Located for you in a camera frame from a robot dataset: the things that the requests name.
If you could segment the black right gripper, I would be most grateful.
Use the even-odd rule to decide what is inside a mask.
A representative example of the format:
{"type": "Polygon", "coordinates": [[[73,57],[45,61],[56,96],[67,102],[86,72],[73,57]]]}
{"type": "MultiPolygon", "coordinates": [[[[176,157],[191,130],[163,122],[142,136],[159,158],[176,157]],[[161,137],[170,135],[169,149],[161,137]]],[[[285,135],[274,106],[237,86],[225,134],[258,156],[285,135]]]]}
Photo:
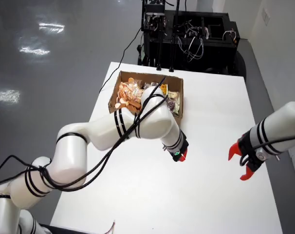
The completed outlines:
{"type": "Polygon", "coordinates": [[[262,141],[258,140],[257,133],[245,133],[234,143],[228,153],[228,160],[230,161],[234,155],[241,156],[240,166],[246,165],[245,174],[240,177],[240,180],[249,180],[255,171],[257,171],[264,162],[264,152],[261,148],[254,149],[262,141]]]}

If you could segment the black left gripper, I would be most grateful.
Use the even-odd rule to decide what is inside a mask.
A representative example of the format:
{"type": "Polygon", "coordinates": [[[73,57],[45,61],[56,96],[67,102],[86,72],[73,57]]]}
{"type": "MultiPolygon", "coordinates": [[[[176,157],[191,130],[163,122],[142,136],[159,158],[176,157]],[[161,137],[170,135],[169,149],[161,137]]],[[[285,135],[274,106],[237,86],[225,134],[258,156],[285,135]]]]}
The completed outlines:
{"type": "Polygon", "coordinates": [[[187,148],[189,146],[187,140],[186,140],[186,136],[185,134],[182,132],[182,145],[181,147],[179,148],[178,151],[176,151],[174,154],[173,154],[173,160],[174,161],[185,161],[186,159],[186,155],[187,155],[187,148]]]}

